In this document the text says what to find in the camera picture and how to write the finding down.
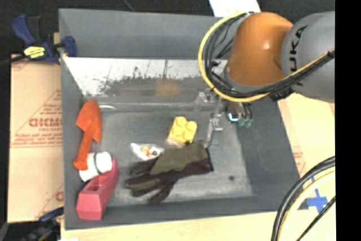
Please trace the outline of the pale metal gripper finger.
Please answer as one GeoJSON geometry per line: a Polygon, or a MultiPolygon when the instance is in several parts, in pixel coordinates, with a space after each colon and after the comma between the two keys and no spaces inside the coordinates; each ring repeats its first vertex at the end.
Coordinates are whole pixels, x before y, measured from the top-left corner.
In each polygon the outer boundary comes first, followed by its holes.
{"type": "Polygon", "coordinates": [[[218,146],[220,144],[221,135],[223,132],[223,125],[220,118],[209,119],[206,140],[204,147],[218,146]]]}
{"type": "Polygon", "coordinates": [[[216,101],[217,95],[210,88],[206,88],[198,93],[193,108],[195,111],[212,109],[215,107],[216,101]]]}

